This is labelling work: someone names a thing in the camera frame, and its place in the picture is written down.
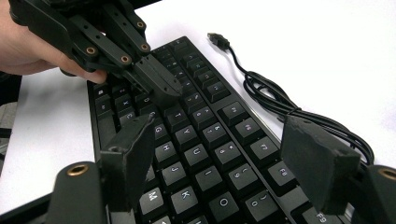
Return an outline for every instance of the black keyboard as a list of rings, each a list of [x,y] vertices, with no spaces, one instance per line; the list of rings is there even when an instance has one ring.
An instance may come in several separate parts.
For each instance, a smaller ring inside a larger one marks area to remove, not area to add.
[[[113,76],[89,83],[96,154],[129,119],[155,116],[146,190],[134,214],[110,214],[112,223],[349,223],[316,212],[278,140],[187,37],[152,53],[183,86],[171,108]]]

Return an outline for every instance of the dark plastic part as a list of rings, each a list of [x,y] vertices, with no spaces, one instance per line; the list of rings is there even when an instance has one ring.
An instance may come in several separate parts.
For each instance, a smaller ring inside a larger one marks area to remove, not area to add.
[[[136,63],[134,71],[153,89],[149,98],[155,105],[171,107],[181,96],[180,82],[151,54]]]
[[[226,50],[230,48],[230,42],[222,35],[208,33],[207,37],[209,37],[209,40],[221,50]]]
[[[136,210],[155,151],[153,118],[127,123],[101,151],[105,194],[110,212]]]
[[[95,163],[77,162],[57,175],[46,220],[46,224],[51,223],[106,223],[102,183]]]
[[[150,46],[145,38],[140,35],[134,26],[112,4],[102,6],[103,26],[106,34],[115,42],[122,45],[128,53],[139,59],[150,53]]]
[[[395,224],[396,170],[381,165],[370,166],[366,170],[362,185],[367,199],[366,207],[371,208],[374,218],[369,220],[369,223]],[[362,223],[355,220],[353,224]]]
[[[281,156],[318,211],[342,215],[345,187],[360,167],[361,156],[317,124],[287,116]]]

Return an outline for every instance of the black cable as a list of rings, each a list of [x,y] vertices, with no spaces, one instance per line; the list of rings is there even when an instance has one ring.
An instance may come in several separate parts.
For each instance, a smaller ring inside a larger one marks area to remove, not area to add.
[[[229,50],[231,52],[236,67],[245,74],[243,85],[246,92],[264,109],[278,114],[281,121],[283,121],[283,118],[287,115],[308,119],[321,126],[332,135],[347,141],[352,148],[356,148],[366,159],[366,165],[372,165],[374,163],[374,152],[362,138],[333,119],[303,111],[275,82],[260,74],[245,70],[237,61],[236,55],[230,47],[230,42],[226,38],[222,35],[212,33],[208,34],[208,37],[214,45],[218,46],[223,51]],[[263,89],[267,90],[271,95],[262,92]]]

